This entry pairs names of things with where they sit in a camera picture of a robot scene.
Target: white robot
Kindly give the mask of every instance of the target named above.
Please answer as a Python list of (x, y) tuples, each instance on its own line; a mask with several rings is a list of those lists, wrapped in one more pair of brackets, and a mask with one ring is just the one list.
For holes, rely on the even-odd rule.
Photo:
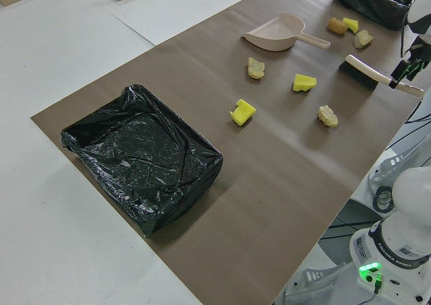
[[(407, 15), (418, 34), (410, 58), (392, 72), (395, 88), (431, 61), (431, 0), (415, 0)], [(397, 211), (358, 230), (350, 240), (353, 261), (296, 273), (275, 305), (425, 305), (431, 300), (431, 166), (403, 171), (392, 187)]]

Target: white surface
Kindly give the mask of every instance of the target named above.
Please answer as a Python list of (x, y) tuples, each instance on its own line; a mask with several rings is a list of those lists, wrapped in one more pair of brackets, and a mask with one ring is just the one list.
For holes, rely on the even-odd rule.
[(90, 0), (0, 25), (0, 304), (200, 304), (30, 120), (152, 46)]
[(95, 1), (152, 44), (159, 44), (240, 0)]

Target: dustpan handle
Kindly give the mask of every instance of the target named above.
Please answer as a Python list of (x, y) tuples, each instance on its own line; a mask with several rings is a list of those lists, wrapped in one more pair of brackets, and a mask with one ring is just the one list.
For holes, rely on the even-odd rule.
[(313, 46), (323, 48), (323, 49), (327, 49), (329, 48), (329, 46), (331, 46), (331, 43), (329, 41), (310, 36), (309, 34), (299, 35), (298, 40), (306, 42), (307, 44), (312, 44)]

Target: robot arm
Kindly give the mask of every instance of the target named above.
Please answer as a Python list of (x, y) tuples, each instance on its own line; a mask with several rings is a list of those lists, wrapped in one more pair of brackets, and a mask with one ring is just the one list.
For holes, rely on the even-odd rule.
[(418, 37), (411, 44), (410, 58), (402, 60), (392, 72), (389, 86), (395, 88), (403, 79), (413, 80), (431, 61), (431, 0), (415, 0), (407, 14), (407, 24)]

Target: hand brush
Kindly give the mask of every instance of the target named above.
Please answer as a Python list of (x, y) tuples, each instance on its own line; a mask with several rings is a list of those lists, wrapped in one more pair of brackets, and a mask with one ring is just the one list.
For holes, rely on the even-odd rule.
[[(345, 58), (345, 61), (338, 67), (338, 69), (344, 73), (347, 73), (350, 77), (357, 80), (370, 90), (375, 89), (378, 83), (389, 85), (391, 82), (389, 77), (379, 73), (353, 55), (348, 55)], [(419, 98), (423, 98), (425, 94), (424, 90), (407, 85), (405, 83), (398, 83), (395, 88)]]

